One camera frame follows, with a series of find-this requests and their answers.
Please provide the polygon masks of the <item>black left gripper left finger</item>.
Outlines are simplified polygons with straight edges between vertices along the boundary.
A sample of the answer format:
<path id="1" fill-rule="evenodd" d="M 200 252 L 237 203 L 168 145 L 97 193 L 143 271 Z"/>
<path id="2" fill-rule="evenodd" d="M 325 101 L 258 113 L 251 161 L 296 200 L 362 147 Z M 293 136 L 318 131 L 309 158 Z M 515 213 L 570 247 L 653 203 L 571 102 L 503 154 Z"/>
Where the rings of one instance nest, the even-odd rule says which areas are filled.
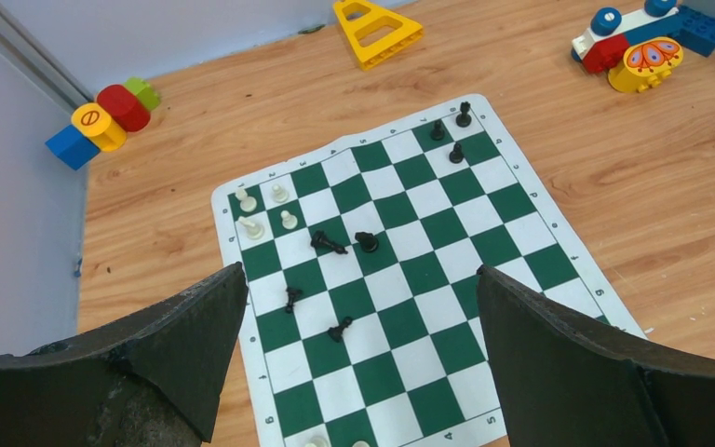
<path id="1" fill-rule="evenodd" d="M 211 441 L 247 298 L 235 263 L 97 329 L 0 355 L 0 446 Z"/>

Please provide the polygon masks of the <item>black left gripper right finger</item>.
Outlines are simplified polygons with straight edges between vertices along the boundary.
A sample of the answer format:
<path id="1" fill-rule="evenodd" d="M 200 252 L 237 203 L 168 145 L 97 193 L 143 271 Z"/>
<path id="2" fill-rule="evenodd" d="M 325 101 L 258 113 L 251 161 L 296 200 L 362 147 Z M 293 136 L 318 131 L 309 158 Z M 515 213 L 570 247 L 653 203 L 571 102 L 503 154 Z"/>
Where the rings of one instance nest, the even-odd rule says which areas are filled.
<path id="1" fill-rule="evenodd" d="M 478 270 L 477 301 L 513 446 L 715 446 L 715 359 L 624 332 Z"/>

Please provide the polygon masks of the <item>black bishop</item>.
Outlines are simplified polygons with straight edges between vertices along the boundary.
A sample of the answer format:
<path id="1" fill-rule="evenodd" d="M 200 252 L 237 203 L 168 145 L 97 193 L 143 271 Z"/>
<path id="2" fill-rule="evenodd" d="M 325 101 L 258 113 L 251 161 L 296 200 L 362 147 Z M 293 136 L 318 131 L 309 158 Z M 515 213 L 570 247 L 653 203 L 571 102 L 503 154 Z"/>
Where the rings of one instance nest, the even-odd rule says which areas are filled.
<path id="1" fill-rule="evenodd" d="M 310 245 L 314 249 L 330 250 L 338 254 L 347 254 L 348 250 L 342 244 L 334 242 L 327 237 L 323 230 L 317 230 L 311 237 Z"/>

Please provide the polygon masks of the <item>black knight piece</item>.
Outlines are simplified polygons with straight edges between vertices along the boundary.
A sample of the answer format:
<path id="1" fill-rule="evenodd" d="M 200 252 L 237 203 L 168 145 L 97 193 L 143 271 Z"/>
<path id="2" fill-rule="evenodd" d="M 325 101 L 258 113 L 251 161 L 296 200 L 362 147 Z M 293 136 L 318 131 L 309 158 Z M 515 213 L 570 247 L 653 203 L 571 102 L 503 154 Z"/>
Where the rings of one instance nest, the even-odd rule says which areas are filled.
<path id="1" fill-rule="evenodd" d="M 379 239 L 370 232 L 356 232 L 355 240 L 364 252 L 374 252 L 379 247 Z"/>

